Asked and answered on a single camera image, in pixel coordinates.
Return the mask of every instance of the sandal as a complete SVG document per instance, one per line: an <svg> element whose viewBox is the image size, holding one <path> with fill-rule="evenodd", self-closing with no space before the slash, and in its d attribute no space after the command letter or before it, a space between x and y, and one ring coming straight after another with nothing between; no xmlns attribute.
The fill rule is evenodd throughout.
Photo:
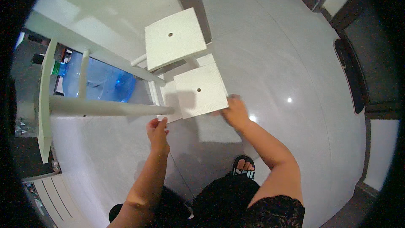
<svg viewBox="0 0 405 228"><path fill-rule="evenodd" d="M254 178L254 172L255 172L256 170L247 171L247 170L240 170L240 169L238 169L237 167L238 167L238 162L239 162L239 160L245 160L245 162L249 162L250 164L252 164L252 166L253 166L253 168L254 168L254 162L253 162L253 160L252 160L250 157L248 157L248 156L246 156L246 155L240 155L239 157L237 157L237 158L235 159L235 162L233 163L232 175L246 174L246 176L247 176L249 179L252 179L252 180L253 180L253 178Z"/></svg>

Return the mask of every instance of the stool leg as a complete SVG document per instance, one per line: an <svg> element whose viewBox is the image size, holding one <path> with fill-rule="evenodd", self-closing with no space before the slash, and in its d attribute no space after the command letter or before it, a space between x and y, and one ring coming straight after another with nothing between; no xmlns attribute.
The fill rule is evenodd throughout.
<svg viewBox="0 0 405 228"><path fill-rule="evenodd" d="M53 115L65 116L141 116L173 114L175 112L172 107L68 98L57 95L49 97L49 110Z"/></svg>

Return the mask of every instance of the stool seat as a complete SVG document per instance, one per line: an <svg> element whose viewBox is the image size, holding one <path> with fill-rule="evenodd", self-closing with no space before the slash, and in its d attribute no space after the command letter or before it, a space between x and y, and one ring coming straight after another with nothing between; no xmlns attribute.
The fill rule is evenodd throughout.
<svg viewBox="0 0 405 228"><path fill-rule="evenodd" d="M154 71L207 49L194 8L145 28L147 69Z"/></svg>

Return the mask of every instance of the person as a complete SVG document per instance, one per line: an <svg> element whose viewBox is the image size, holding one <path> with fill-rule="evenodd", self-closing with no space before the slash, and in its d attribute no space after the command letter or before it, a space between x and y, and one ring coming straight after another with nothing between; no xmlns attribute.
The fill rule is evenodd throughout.
<svg viewBox="0 0 405 228"><path fill-rule="evenodd" d="M206 186L189 209L163 185L169 144L167 118L147 126L151 152L124 204L110 211L115 227L301 227L305 209L300 168L294 156L274 136L248 117L238 95L220 111L226 121L256 149L271 173L259 186L250 157L239 156L225 177Z"/></svg>

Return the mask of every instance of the white furniture panel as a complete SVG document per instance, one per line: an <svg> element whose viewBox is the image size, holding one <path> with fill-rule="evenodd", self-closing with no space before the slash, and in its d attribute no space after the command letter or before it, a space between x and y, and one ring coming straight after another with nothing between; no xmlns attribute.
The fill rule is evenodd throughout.
<svg viewBox="0 0 405 228"><path fill-rule="evenodd" d="M149 71L207 49L194 8L146 27L145 42Z"/></svg>
<svg viewBox="0 0 405 228"><path fill-rule="evenodd" d="M183 119L228 107L224 84L215 63L174 77Z"/></svg>

